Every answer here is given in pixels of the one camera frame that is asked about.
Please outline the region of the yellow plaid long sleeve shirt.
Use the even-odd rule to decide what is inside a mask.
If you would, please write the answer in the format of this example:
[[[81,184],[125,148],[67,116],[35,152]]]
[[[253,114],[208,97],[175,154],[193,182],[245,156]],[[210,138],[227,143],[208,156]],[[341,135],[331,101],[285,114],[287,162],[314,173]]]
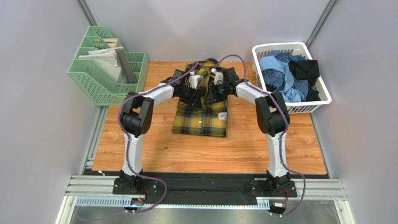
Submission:
[[[201,107],[195,107],[179,100],[176,116],[172,126],[173,134],[188,134],[222,137],[227,136],[227,100],[206,105],[204,104],[209,93],[209,84],[214,82],[211,77],[211,69],[216,68],[221,71],[223,68],[217,66],[218,61],[208,58],[199,61],[194,69],[196,75],[203,77],[197,85],[199,91]]]

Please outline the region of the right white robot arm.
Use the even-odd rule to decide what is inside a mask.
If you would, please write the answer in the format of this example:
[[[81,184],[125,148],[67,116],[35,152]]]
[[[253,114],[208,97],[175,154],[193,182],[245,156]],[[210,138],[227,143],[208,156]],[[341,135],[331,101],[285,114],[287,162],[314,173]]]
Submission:
[[[214,82],[209,84],[206,104],[235,95],[255,105],[257,123],[265,134],[269,155],[265,187],[271,195],[283,193],[290,184],[290,173],[285,163],[285,137],[290,117],[282,94],[263,91],[249,81],[240,79],[234,68],[222,71],[212,68],[210,74]]]

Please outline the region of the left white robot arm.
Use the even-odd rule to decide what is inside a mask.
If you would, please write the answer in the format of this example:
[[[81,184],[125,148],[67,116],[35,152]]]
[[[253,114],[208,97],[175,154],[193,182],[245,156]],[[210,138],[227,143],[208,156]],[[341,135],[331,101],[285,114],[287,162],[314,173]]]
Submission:
[[[144,189],[142,174],[142,147],[145,134],[150,129],[154,107],[159,103],[178,97],[191,99],[198,85],[195,79],[189,86],[187,78],[195,76],[194,69],[175,70],[172,77],[143,92],[130,92],[118,110],[118,123],[124,133],[125,155],[119,178],[114,189],[122,192],[140,193]]]

